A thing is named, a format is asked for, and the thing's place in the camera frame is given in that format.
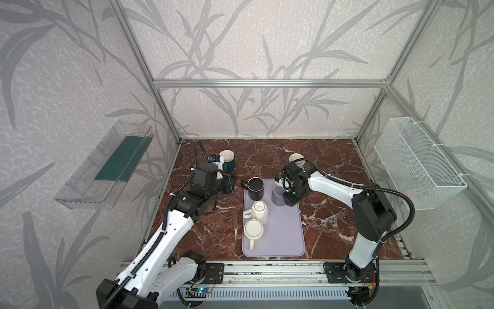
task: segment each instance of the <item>lavender tray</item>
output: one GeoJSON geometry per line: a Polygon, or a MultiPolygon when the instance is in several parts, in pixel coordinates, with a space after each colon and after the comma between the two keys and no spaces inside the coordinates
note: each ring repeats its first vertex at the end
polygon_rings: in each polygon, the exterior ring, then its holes
{"type": "MultiPolygon", "coordinates": [[[[271,202],[275,180],[263,179],[264,198],[262,201],[268,207],[268,220],[264,225],[261,242],[249,249],[249,241],[242,233],[242,252],[248,258],[261,257],[299,257],[305,253],[304,233],[300,220],[298,203],[293,206],[276,206],[271,202]]],[[[250,209],[254,201],[244,192],[244,211],[250,209]]]]}

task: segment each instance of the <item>metal extrusion bar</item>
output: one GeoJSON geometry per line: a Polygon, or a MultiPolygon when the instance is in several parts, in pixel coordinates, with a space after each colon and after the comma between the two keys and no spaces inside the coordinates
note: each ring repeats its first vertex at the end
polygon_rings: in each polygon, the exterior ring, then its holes
{"type": "Polygon", "coordinates": [[[107,0],[113,13],[115,14],[115,18],[117,20],[118,26],[120,27],[121,31],[123,32],[123,36],[125,37],[127,43],[130,46],[130,49],[132,50],[132,53],[135,56],[135,59],[137,63],[139,64],[139,68],[141,69],[142,74],[144,75],[144,79],[146,81],[146,84],[148,85],[150,91],[151,91],[151,96],[155,100],[155,102],[158,104],[158,107],[160,108],[161,113],[163,114],[163,117],[166,120],[166,123],[170,127],[170,130],[173,133],[173,137],[177,142],[180,141],[180,135],[178,134],[178,131],[173,124],[173,121],[170,117],[170,114],[168,113],[168,110],[166,109],[165,103],[163,102],[163,99],[161,98],[161,95],[158,93],[156,88],[153,85],[153,77],[151,76],[151,73],[149,72],[148,67],[146,66],[146,62],[144,61],[144,57],[142,56],[142,52],[139,48],[139,45],[137,44],[137,40],[135,39],[132,30],[130,28],[130,25],[127,21],[127,18],[125,17],[124,9],[122,5],[120,4],[119,0],[107,0]]]}
{"type": "MultiPolygon", "coordinates": [[[[395,65],[393,66],[391,72],[388,75],[388,79],[387,79],[388,83],[383,87],[384,90],[388,86],[393,85],[393,82],[397,78],[399,72],[403,69],[403,66],[405,65],[407,59],[410,57],[410,54],[417,45],[418,40],[425,32],[425,29],[427,29],[427,27],[431,23],[432,19],[434,18],[434,15],[436,15],[436,12],[439,9],[439,6],[441,5],[442,2],[443,0],[429,0],[425,5],[422,15],[419,17],[415,28],[412,30],[412,33],[410,34],[407,42],[405,43],[405,46],[403,47],[400,55],[398,56],[395,65]]],[[[364,119],[364,122],[360,126],[360,129],[357,132],[357,136],[356,136],[357,141],[359,141],[362,138],[362,135],[364,134],[365,130],[367,129],[372,119],[376,115],[377,111],[379,110],[381,103],[383,101],[382,99],[383,99],[383,91],[381,91],[377,99],[374,101],[372,108],[370,109],[369,113],[364,119]]]]}
{"type": "MultiPolygon", "coordinates": [[[[328,283],[323,270],[326,261],[208,261],[224,263],[223,283],[216,287],[327,287],[354,286],[328,283]]],[[[425,260],[381,260],[380,285],[437,285],[425,260]]]]}
{"type": "Polygon", "coordinates": [[[420,116],[412,109],[405,99],[394,89],[394,87],[389,87],[387,90],[389,97],[392,98],[396,103],[397,107],[407,116],[412,117],[415,121],[419,122],[419,125],[425,131],[425,133],[434,141],[434,143],[442,146],[441,150],[448,161],[451,162],[453,167],[463,175],[463,179],[467,183],[467,188],[465,192],[472,201],[472,203],[477,207],[477,209],[489,218],[492,225],[494,225],[494,203],[489,195],[482,189],[480,184],[469,175],[468,171],[465,170],[463,165],[456,159],[456,157],[451,153],[451,151],[444,146],[439,137],[433,133],[433,131],[423,122],[420,116]]]}
{"type": "Polygon", "coordinates": [[[364,119],[364,122],[362,122],[362,125],[360,126],[360,129],[357,132],[357,136],[355,137],[355,140],[357,142],[362,138],[365,130],[367,129],[369,124],[372,122],[374,115],[378,112],[379,108],[381,107],[381,104],[384,100],[384,97],[386,96],[385,90],[386,90],[386,88],[381,88],[381,91],[379,92],[379,94],[375,98],[374,103],[372,104],[372,107],[370,108],[369,112],[367,113],[366,118],[364,119]]]}
{"type": "Polygon", "coordinates": [[[156,88],[383,88],[384,80],[154,80],[156,88]]]}
{"type": "Polygon", "coordinates": [[[420,16],[417,25],[413,29],[412,34],[410,34],[410,37],[407,43],[405,44],[405,47],[403,47],[400,56],[398,56],[395,65],[391,69],[391,73],[389,74],[390,86],[393,85],[393,82],[398,77],[400,71],[403,69],[403,66],[410,57],[410,54],[417,45],[417,42],[419,41],[420,37],[424,34],[425,30],[434,19],[434,15],[436,15],[436,12],[441,6],[442,2],[443,0],[429,0],[425,5],[424,11],[420,16]]]}

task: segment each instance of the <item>leaf pattern wallpaper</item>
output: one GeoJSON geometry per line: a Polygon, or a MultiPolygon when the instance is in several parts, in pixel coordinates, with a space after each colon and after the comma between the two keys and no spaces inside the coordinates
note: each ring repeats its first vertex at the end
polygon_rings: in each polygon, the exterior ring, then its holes
{"type": "MultiPolygon", "coordinates": [[[[443,1],[394,84],[491,197],[493,20],[492,0],[443,1]]],[[[404,115],[386,99],[359,142],[376,181],[386,185],[392,182],[373,145],[390,117],[404,115]]],[[[464,192],[417,212],[403,234],[414,257],[427,259],[450,308],[492,307],[494,228],[464,192]]]]}
{"type": "MultiPolygon", "coordinates": [[[[426,1],[123,0],[155,79],[383,79],[426,1]]],[[[378,89],[165,88],[182,136],[349,137],[378,89]]]]}
{"type": "Polygon", "coordinates": [[[105,1],[0,0],[0,308],[96,308],[131,259],[176,143],[105,1]],[[112,210],[54,201],[116,120],[155,137],[112,210]]]}

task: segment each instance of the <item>dark green mug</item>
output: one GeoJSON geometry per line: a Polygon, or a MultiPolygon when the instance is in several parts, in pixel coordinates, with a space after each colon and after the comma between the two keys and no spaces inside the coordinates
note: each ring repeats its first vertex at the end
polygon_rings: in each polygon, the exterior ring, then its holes
{"type": "Polygon", "coordinates": [[[223,157],[225,163],[223,163],[223,171],[225,173],[231,173],[235,170],[235,153],[231,150],[223,150],[219,153],[223,157]]]}

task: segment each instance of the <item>white mug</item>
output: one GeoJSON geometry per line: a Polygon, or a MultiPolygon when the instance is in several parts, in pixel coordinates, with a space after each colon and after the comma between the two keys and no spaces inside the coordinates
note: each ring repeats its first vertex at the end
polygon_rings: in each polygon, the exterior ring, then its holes
{"type": "Polygon", "coordinates": [[[263,201],[255,201],[251,209],[244,211],[242,217],[257,219],[262,224],[266,224],[268,220],[268,206],[263,201]]]}
{"type": "MultiPolygon", "coordinates": [[[[291,161],[295,161],[297,159],[303,159],[303,158],[304,158],[304,156],[299,154],[299,153],[292,153],[288,159],[291,162],[291,161]]],[[[300,167],[301,169],[304,169],[305,160],[304,161],[302,161],[302,160],[297,161],[297,162],[295,162],[295,164],[297,164],[297,166],[300,167]]]]}
{"type": "Polygon", "coordinates": [[[244,234],[249,239],[248,248],[254,250],[254,245],[259,243],[262,239],[262,234],[264,233],[264,226],[261,221],[256,219],[251,219],[247,221],[244,225],[244,234]]]}

